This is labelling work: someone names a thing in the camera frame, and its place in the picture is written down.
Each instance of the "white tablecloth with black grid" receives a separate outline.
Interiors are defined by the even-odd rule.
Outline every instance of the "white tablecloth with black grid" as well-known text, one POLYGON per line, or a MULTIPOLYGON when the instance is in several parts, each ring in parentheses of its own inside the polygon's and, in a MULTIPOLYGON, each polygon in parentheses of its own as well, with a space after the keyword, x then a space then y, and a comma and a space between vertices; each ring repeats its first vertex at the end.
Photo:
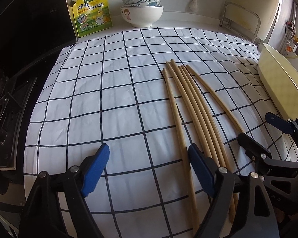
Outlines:
MULTIPOLYGON (((177 134, 161 74, 189 64, 224 100, 247 134, 281 160, 298 159, 291 138, 265 122, 278 113, 257 72, 257 47, 238 37, 190 28, 135 29, 64 48, 37 101, 24 154, 26 195, 40 171, 65 172, 105 142, 110 159, 87 205, 106 238, 192 237, 177 134)), ((196 131, 173 79, 187 146, 196 131)), ((253 165, 237 132, 199 85, 235 173, 253 165)), ((200 221, 209 207, 193 173, 200 221)), ((65 198, 60 204, 75 236, 65 198)))

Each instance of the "cartoon girl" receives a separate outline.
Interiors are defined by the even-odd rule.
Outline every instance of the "cartoon girl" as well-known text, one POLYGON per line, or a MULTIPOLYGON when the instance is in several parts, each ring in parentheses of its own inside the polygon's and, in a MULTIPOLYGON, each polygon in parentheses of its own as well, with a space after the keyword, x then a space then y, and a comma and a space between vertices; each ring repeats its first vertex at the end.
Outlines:
POLYGON ((127 20, 131 20, 131 18, 129 17, 130 12, 128 11, 128 9, 125 9, 125 15, 127 16, 127 20))

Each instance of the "blue gripper pad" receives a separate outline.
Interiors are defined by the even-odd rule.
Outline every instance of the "blue gripper pad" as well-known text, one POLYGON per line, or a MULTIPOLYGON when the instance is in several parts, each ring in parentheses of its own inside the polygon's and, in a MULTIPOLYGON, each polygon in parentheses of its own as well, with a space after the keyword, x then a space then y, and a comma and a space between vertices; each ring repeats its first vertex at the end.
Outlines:
POLYGON ((82 162, 83 165, 83 187, 81 189, 81 194, 85 198, 89 193, 95 190, 104 168, 109 159, 109 146, 103 144, 96 152, 95 155, 86 157, 82 162))
POLYGON ((214 160, 205 157, 195 144, 189 146, 188 156, 193 170, 202 186, 202 189, 208 195, 214 198, 214 175, 217 169, 217 165, 215 164, 214 160))

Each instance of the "round badge on pouch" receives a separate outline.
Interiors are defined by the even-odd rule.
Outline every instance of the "round badge on pouch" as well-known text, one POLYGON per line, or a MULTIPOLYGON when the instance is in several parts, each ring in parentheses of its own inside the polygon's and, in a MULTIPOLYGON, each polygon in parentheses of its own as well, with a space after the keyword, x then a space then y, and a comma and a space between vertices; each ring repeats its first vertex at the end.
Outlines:
POLYGON ((87 15, 86 14, 81 14, 78 19, 77 19, 77 22, 80 23, 80 24, 83 24, 87 21, 87 15))

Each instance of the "cartoon chicken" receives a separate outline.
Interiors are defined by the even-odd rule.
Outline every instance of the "cartoon chicken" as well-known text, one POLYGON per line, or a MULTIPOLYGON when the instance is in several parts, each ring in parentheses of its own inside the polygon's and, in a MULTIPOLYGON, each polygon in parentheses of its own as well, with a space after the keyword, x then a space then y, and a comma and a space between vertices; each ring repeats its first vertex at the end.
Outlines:
POLYGON ((98 9, 97 17, 96 17, 96 24, 102 25, 108 21, 107 16, 103 13, 102 9, 98 9))

